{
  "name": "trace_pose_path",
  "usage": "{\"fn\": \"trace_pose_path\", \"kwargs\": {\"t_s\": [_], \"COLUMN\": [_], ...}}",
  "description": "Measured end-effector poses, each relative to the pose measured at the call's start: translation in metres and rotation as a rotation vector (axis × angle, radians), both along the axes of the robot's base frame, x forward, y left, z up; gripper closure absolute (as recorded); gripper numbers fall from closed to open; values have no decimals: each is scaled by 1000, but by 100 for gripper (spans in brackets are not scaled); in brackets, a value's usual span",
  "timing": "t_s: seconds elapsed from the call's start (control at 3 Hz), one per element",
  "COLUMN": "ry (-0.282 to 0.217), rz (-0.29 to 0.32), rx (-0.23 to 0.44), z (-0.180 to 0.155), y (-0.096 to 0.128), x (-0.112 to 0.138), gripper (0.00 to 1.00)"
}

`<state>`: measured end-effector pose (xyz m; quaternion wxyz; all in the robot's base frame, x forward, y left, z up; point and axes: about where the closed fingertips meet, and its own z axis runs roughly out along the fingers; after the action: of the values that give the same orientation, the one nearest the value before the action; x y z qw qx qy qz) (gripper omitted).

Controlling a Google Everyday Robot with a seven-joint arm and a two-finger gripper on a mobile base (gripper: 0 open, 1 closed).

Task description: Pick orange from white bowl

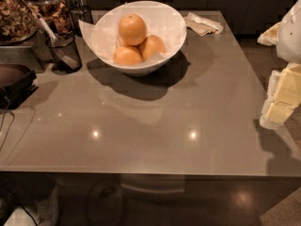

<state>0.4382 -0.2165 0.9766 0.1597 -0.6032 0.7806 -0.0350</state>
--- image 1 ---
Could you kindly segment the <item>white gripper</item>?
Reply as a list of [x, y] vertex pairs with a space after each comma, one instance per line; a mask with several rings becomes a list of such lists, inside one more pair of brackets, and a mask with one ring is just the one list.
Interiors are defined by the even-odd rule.
[[257, 42], [276, 46], [277, 56], [289, 64], [277, 76], [272, 101], [296, 108], [301, 104], [301, 0], [291, 7], [282, 20], [260, 34]]

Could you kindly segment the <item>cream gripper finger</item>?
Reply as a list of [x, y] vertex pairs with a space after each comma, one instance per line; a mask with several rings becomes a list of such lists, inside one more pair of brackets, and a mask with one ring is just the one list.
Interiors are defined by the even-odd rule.
[[270, 130], [277, 130], [293, 114], [293, 110], [285, 104], [276, 104], [266, 100], [260, 117], [260, 126]]

